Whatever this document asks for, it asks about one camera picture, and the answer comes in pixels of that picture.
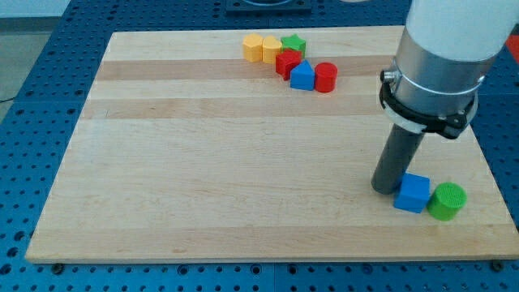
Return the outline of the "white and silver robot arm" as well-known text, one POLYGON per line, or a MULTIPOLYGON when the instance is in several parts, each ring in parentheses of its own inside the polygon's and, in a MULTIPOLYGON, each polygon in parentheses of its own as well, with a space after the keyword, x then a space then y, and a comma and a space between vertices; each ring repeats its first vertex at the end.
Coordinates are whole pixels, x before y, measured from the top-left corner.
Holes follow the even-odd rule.
POLYGON ((518 0, 413 0, 380 103, 395 128, 456 139, 518 21, 518 0))

